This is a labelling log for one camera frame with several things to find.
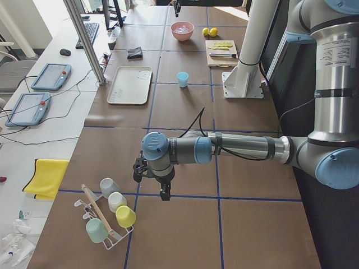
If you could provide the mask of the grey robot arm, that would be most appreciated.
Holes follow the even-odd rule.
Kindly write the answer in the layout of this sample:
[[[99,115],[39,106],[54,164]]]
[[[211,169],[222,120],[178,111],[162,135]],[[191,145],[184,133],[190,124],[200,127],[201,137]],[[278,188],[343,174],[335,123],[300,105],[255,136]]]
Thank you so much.
[[[276,160],[298,167],[334,189],[358,185],[358,2],[290,1],[287,41],[316,44],[314,129],[307,137],[244,136],[186,131],[168,138],[147,134],[133,166],[135,181],[160,183],[171,197],[178,164],[208,163],[228,153],[247,160]]]

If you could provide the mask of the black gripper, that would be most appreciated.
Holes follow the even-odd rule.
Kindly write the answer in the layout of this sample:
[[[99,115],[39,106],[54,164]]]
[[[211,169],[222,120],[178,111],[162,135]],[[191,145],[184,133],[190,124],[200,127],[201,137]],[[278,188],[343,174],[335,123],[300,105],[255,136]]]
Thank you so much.
[[[161,180],[160,185],[159,193],[162,201],[169,201],[171,195],[171,180]]]
[[[174,11],[175,11],[175,17],[178,18],[179,17],[179,11],[181,10],[181,4],[179,2],[179,0],[174,0],[173,1],[173,7],[174,7]]]

